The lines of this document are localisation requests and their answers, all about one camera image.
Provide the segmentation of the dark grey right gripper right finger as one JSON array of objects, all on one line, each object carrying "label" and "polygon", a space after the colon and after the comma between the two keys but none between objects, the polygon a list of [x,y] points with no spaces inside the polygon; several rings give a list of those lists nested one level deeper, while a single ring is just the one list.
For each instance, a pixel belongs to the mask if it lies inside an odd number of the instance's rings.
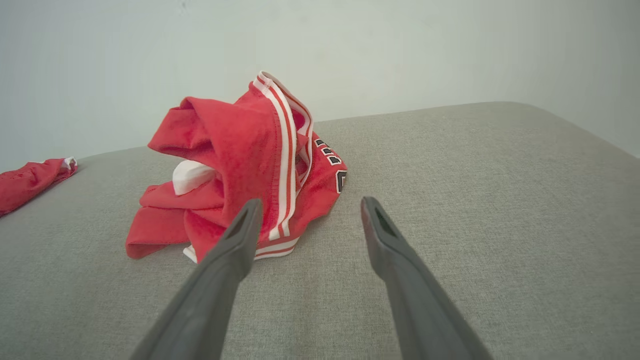
[{"label": "dark grey right gripper right finger", "polygon": [[482,340],[372,196],[361,200],[371,267],[386,286],[405,360],[489,360]]}]

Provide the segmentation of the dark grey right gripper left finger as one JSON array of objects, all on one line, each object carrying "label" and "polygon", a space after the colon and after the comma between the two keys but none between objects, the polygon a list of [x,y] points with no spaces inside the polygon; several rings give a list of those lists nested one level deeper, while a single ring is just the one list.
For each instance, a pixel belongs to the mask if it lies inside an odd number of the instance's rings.
[{"label": "dark grey right gripper left finger", "polygon": [[217,245],[131,355],[133,360],[219,360],[240,283],[255,260],[263,205],[247,201]]}]

